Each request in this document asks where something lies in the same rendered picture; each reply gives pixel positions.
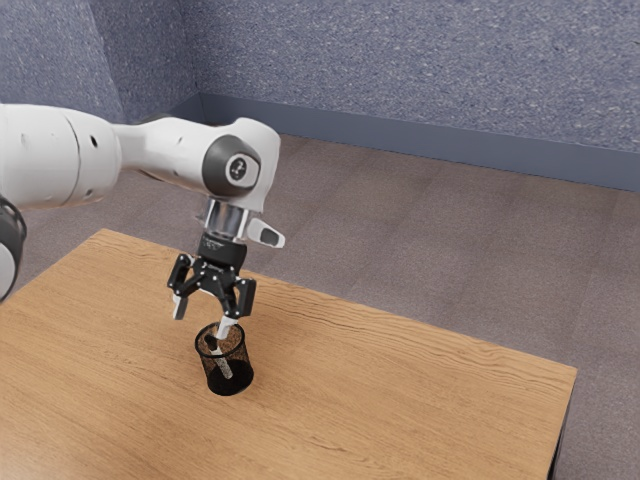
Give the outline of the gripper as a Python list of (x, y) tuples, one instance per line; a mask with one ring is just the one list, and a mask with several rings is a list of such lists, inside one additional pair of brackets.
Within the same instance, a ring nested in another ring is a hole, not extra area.
[[(219, 299), (223, 315), (214, 337), (225, 340), (239, 319), (252, 312), (257, 282), (252, 278), (237, 277), (247, 255), (247, 246), (232, 240), (202, 234), (198, 249), (195, 273), (201, 275), (200, 287)], [(172, 291), (174, 308), (172, 318), (182, 320), (187, 310), (189, 296), (198, 289), (198, 281), (187, 279), (195, 258), (179, 254), (167, 280)]]

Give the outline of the white pen with black cap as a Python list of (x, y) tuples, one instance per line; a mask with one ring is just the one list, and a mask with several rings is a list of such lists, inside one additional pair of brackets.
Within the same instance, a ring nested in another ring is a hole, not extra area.
[(222, 350), (218, 346), (218, 340), (215, 336), (207, 334), (204, 337), (204, 341), (207, 344), (209, 352), (214, 356), (216, 365), (221, 371), (221, 374), (226, 380), (230, 380), (233, 377), (233, 372), (227, 363), (226, 358), (222, 354)]

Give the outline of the black mesh pen holder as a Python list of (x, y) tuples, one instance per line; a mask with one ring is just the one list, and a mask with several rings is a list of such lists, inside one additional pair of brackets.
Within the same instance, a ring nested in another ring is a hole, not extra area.
[(202, 328), (194, 341), (200, 357), (207, 386), (219, 396), (232, 396), (244, 391), (253, 381), (246, 335), (240, 325), (233, 325), (225, 339), (215, 337), (219, 323)]

